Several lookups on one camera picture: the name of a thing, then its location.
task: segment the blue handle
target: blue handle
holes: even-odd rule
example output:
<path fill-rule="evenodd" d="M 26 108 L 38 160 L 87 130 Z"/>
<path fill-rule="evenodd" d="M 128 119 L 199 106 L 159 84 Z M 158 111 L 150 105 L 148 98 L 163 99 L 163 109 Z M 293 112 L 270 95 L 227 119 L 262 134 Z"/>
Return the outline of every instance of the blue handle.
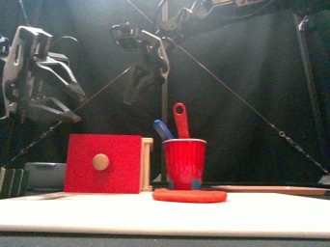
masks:
<path fill-rule="evenodd" d="M 174 136 L 172 136 L 170 130 L 167 129 L 166 124 L 160 120 L 155 120 L 152 126 L 156 129 L 156 131 L 159 132 L 159 135 L 160 135 L 163 141 L 166 141 L 168 139 L 174 139 Z"/>

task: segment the table surface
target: table surface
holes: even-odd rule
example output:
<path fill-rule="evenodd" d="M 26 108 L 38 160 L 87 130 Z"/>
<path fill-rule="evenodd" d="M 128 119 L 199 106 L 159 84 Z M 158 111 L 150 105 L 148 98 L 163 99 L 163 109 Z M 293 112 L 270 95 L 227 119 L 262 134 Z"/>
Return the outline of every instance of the table surface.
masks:
<path fill-rule="evenodd" d="M 1 200 L 0 232 L 330 239 L 329 210 L 327 200 L 277 193 L 187 204 L 155 201 L 152 192 L 58 192 Z"/>

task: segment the red cup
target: red cup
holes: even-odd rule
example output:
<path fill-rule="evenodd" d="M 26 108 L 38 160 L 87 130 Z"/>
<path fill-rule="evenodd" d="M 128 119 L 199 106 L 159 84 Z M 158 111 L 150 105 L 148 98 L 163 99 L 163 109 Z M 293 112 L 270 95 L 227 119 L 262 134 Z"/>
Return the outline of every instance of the red cup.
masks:
<path fill-rule="evenodd" d="M 168 188 L 191 190 L 202 188 L 205 146 L 202 139 L 170 139 L 164 144 Z"/>

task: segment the black backdrop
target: black backdrop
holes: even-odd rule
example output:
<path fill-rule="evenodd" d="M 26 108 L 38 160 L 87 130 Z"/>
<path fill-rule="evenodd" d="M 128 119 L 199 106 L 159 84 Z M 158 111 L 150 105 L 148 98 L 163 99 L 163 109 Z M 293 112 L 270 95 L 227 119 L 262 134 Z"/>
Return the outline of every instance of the black backdrop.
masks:
<path fill-rule="evenodd" d="M 70 133 L 139 134 L 155 139 L 152 178 L 158 176 L 162 140 L 152 128 L 152 121 L 162 117 L 162 88 L 159 85 L 150 87 L 135 104 L 124 104 L 128 75 L 115 78 L 138 61 L 139 54 L 120 49 L 110 36 L 111 26 L 127 21 L 139 29 L 151 31 L 154 26 L 146 16 L 152 19 L 158 2 L 23 1 L 30 24 L 55 36 L 52 51 L 68 57 L 78 81 L 92 100 L 78 110 L 83 121 L 63 123 L 55 133 L 15 161 L 16 165 L 27 161 L 66 162 Z M 168 16 L 175 16 L 181 8 L 191 7 L 193 2 L 168 1 Z M 0 0 L 0 14 L 0 34 L 12 39 L 18 27 L 26 23 L 19 1 Z M 263 14 L 211 31 L 197 32 L 181 43 L 182 48 L 168 54 L 167 125 L 176 135 L 170 110 L 172 104 L 181 101 L 187 105 L 191 136 L 207 141 L 206 181 L 318 182 L 323 175 L 321 169 L 278 136 L 270 123 L 330 169 L 326 152 L 329 11 L 314 16 L 315 30 L 307 33 L 307 42 L 323 132 L 317 132 L 311 91 L 291 10 Z M 79 43 L 72 39 L 60 39 L 64 36 L 74 37 Z M 72 109 L 79 107 L 59 92 L 55 94 Z M 55 124 L 32 121 L 20 124 L 16 120 L 18 117 L 12 117 L 0 123 L 3 164 Z"/>

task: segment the wooden knob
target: wooden knob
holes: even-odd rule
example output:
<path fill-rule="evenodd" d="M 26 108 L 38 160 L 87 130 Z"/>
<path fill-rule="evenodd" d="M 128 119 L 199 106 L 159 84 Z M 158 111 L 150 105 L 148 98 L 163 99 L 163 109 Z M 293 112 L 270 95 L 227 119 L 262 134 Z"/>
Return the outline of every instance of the wooden knob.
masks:
<path fill-rule="evenodd" d="M 98 171 L 107 169 L 110 164 L 108 156 L 103 153 L 98 154 L 92 159 L 92 166 Z"/>

